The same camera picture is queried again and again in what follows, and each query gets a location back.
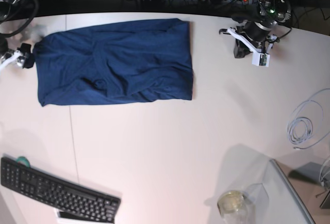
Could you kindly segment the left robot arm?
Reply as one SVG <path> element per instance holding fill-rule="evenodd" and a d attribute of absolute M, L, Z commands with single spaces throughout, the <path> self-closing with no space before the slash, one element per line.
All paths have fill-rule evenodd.
<path fill-rule="evenodd" d="M 271 34 L 276 25 L 283 25 L 291 18 L 291 5 L 288 0 L 252 0 L 253 11 L 232 14 L 232 19 L 240 23 L 233 31 L 235 39 L 234 57 L 243 58 L 250 53 L 261 53 L 261 65 L 266 64 L 266 53 L 273 44 L 284 37 Z"/>

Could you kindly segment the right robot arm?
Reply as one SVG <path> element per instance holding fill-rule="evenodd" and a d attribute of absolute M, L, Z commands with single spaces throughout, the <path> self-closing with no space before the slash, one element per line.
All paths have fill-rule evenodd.
<path fill-rule="evenodd" d="M 4 70 L 8 65 L 17 65 L 22 69 L 29 69 L 34 66 L 35 59 L 31 52 L 31 45 L 22 43 L 15 50 L 8 47 L 8 38 L 14 37 L 21 33 L 36 17 L 39 7 L 39 0 L 1 0 L 1 24 L 9 21 L 19 14 L 24 7 L 32 5 L 32 11 L 19 28 L 9 33 L 1 33 L 1 70 Z"/>

